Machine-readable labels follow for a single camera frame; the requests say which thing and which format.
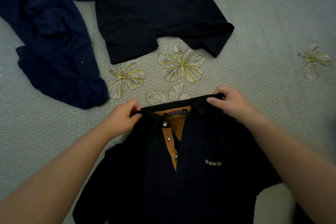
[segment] dark blue garment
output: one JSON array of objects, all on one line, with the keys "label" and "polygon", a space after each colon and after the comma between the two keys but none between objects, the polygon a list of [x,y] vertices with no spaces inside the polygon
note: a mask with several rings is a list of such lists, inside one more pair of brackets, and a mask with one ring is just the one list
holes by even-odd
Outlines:
[{"label": "dark blue garment", "polygon": [[0,16],[25,43],[16,49],[18,64],[36,89],[82,109],[108,100],[85,23],[72,0],[0,0]]}]

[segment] black collar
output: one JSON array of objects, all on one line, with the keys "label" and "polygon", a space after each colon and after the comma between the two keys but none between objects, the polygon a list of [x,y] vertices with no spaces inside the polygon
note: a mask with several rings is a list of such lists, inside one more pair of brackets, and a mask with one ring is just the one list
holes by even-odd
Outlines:
[{"label": "black collar", "polygon": [[222,99],[223,94],[211,94],[211,95],[205,95],[205,96],[200,96],[200,97],[195,97],[191,99],[186,99],[186,100],[180,100],[180,101],[174,101],[174,102],[169,102],[169,103],[164,103],[160,105],[153,105],[153,106],[148,106],[141,108],[141,111],[136,112],[136,113],[141,113],[146,119],[148,119],[148,122],[151,125],[157,124],[158,120],[162,118],[161,115],[156,114],[155,112],[158,111],[165,111],[169,109],[174,109],[174,108],[180,108],[180,107],[185,107],[185,106],[191,106],[191,110],[196,110],[199,115],[204,115],[210,112],[216,112],[220,111],[217,107],[214,107],[210,105],[206,99],[209,97],[214,97],[218,99]]}]

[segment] person's left arm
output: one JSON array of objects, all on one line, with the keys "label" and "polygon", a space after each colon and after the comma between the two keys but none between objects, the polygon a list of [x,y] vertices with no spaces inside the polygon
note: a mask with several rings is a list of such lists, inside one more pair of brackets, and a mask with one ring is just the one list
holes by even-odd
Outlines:
[{"label": "person's left arm", "polygon": [[0,203],[0,223],[60,224],[69,212],[103,148],[141,118],[130,117],[136,100],[117,106],[92,128]]}]

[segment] clothing tag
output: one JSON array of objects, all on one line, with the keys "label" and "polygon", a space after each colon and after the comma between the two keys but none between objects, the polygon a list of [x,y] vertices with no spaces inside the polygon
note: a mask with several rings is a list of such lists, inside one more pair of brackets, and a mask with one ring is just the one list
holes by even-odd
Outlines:
[{"label": "clothing tag", "polygon": [[186,114],[188,111],[186,109],[178,110],[178,111],[173,111],[173,112],[166,112],[163,114],[163,116],[174,116],[177,114]]}]

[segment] person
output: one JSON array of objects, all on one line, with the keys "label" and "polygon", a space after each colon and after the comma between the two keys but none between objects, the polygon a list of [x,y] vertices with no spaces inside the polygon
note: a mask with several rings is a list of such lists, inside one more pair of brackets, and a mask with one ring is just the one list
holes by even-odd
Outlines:
[{"label": "person", "polygon": [[[239,90],[219,86],[224,100],[207,101],[245,125],[283,182],[317,224],[336,223],[336,167],[246,101]],[[141,118],[136,100],[117,106],[8,195],[0,204],[0,223],[62,223],[103,148]]]}]

